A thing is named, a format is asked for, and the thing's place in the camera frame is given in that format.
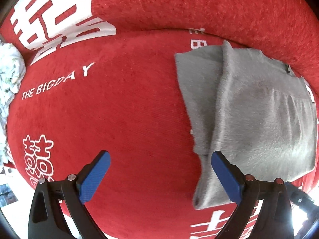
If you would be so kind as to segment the white knitted blanket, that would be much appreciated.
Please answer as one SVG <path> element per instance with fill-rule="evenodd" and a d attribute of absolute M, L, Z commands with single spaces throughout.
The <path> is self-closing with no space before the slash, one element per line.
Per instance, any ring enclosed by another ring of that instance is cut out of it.
<path fill-rule="evenodd" d="M 12 160 L 7 139 L 9 107 L 25 76 L 24 59 L 11 43 L 1 42 L 1 166 Z"/>

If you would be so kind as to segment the red pillow with white print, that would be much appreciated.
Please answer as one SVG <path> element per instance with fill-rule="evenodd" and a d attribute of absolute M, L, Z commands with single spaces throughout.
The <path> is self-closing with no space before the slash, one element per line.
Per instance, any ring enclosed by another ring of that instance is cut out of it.
<path fill-rule="evenodd" d="M 97 21 L 106 33 L 185 29 L 285 61 L 315 82 L 318 19 L 305 0 L 17 0 L 1 34 L 29 54 L 53 51 Z"/>

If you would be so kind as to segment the red bedspread with white print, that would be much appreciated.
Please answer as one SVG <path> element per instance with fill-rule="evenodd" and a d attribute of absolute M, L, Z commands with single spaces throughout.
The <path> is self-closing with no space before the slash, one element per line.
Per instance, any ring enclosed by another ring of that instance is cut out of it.
<path fill-rule="evenodd" d="M 35 186 L 78 171 L 105 149 L 111 166 L 87 207 L 117 238 L 214 238 L 213 209 L 194 210 L 200 176 L 174 54 L 223 38 L 152 30 L 86 39 L 27 63 L 10 105 L 8 139 L 21 175 Z"/>

